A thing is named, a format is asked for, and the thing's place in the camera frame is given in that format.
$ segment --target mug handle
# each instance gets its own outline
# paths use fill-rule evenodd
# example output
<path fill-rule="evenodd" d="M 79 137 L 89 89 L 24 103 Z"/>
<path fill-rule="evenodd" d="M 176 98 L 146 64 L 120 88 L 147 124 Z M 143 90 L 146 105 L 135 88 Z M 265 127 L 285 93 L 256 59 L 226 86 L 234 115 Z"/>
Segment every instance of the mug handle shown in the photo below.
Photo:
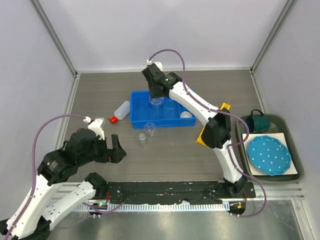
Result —
<path fill-rule="evenodd" d="M 251 116 L 254 115 L 254 111 L 258 111 L 258 112 L 261 114 L 261 116 L 264 115 L 264 113 L 263 113 L 262 111 L 260 111 L 259 109 L 253 109 L 253 110 L 251 111 Z"/>

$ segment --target green mug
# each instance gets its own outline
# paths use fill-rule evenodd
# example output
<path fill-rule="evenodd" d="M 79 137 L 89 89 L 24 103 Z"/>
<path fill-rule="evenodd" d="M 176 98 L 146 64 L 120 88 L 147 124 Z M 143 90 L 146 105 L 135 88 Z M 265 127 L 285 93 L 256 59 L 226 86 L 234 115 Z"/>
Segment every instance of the green mug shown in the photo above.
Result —
<path fill-rule="evenodd" d="M 259 109 L 253 109 L 251 115 L 245 119 L 245 123 L 249 127 L 250 133 L 266 132 L 270 128 L 270 120 Z"/>

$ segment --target gray dish bin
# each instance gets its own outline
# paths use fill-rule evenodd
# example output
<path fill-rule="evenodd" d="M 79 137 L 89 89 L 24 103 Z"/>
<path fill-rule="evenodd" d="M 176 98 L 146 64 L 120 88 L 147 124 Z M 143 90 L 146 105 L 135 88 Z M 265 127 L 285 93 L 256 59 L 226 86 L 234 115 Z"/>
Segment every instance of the gray dish bin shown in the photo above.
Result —
<path fill-rule="evenodd" d="M 274 134 L 274 133 L 283 133 L 285 137 L 285 141 L 289 150 L 289 153 L 292 157 L 292 162 L 296 168 L 296 171 L 298 174 L 293 174 L 293 175 L 276 175 L 276 176 L 259 176 L 255 175 L 254 177 L 259 179 L 263 183 L 274 183 L 274 184 L 281 184 L 281 183 L 294 183 L 299 181 L 305 174 L 304 168 L 301 164 L 300 157 L 298 155 L 295 143 L 292 139 L 291 133 L 289 131 L 289 128 L 285 122 L 285 120 L 274 114 L 265 114 L 269 119 L 270 119 L 270 129 L 268 131 L 261 132 L 262 134 Z M 236 133 L 236 138 L 239 141 L 242 140 L 242 134 L 246 133 L 246 128 L 245 126 L 239 122 L 239 120 L 236 121 L 235 125 L 235 133 Z M 252 173 L 250 171 L 249 165 L 248 165 L 248 160 L 247 160 L 247 155 L 245 152 L 245 147 L 243 144 L 239 145 L 239 152 L 240 152 L 240 157 L 242 161 L 242 166 L 243 170 L 245 173 L 249 174 L 252 176 Z"/>

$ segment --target polka dot plate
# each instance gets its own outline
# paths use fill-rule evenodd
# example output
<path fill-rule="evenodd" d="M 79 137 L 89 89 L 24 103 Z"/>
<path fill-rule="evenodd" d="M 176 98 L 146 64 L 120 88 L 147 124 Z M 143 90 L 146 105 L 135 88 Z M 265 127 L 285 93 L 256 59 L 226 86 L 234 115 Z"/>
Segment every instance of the polka dot plate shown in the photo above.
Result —
<path fill-rule="evenodd" d="M 256 136 L 248 144 L 251 163 L 270 176 L 282 175 L 291 164 L 288 148 L 278 139 L 270 136 Z"/>

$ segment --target white backdrop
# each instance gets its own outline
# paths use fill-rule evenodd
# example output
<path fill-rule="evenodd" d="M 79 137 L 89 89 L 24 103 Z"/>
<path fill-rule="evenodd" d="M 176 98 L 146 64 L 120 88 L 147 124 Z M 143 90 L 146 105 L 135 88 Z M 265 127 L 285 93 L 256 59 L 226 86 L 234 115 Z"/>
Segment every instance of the white backdrop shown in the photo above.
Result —
<path fill-rule="evenodd" d="M 64 112 L 72 80 L 31 3 L 1 0 L 0 220 L 10 218 L 30 190 L 33 139 L 45 121 Z M 58 126 L 41 133 L 36 166 L 54 150 Z"/>
<path fill-rule="evenodd" d="M 268 113 L 287 122 L 305 170 L 300 181 L 320 238 L 319 0 L 298 0 L 256 71 Z"/>
<path fill-rule="evenodd" d="M 285 2 L 40 0 L 78 71 L 141 69 L 164 48 L 180 51 L 189 68 L 251 67 Z"/>

